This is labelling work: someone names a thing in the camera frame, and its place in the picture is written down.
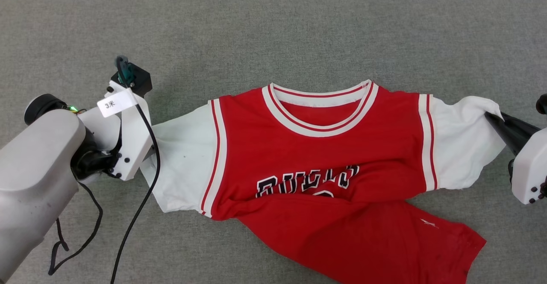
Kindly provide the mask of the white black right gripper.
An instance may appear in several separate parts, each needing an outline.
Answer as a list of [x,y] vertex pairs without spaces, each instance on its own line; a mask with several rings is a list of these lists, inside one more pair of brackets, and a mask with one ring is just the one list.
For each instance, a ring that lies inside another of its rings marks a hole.
[[547,199],[547,128],[541,129],[504,112],[485,118],[516,156],[512,193],[522,204]]

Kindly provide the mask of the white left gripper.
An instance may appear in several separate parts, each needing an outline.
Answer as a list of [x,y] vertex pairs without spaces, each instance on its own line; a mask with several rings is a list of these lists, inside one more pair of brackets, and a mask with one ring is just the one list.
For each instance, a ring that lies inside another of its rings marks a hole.
[[[122,89],[129,88],[110,82],[104,98]],[[153,144],[146,125],[151,123],[148,103],[134,96],[138,101],[136,106],[108,118],[102,116],[98,107],[79,115],[86,127],[79,150],[80,181],[88,182],[100,173],[128,181],[137,173]]]

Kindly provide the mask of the red white basketball jersey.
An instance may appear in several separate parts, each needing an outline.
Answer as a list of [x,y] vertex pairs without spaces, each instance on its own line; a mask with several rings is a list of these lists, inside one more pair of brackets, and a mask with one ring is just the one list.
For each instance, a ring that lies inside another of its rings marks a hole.
[[485,113],[370,80],[332,93],[270,84],[154,125],[140,169],[163,212],[236,218],[342,284],[465,284],[486,241],[408,203],[469,188],[505,147]]

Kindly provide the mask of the white paper label tag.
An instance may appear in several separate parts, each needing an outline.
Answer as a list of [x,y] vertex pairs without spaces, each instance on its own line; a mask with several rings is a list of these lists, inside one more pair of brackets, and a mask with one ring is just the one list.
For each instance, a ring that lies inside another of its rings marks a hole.
[[109,97],[98,101],[97,107],[104,118],[121,113],[126,109],[136,106],[138,101],[131,89],[122,89]]

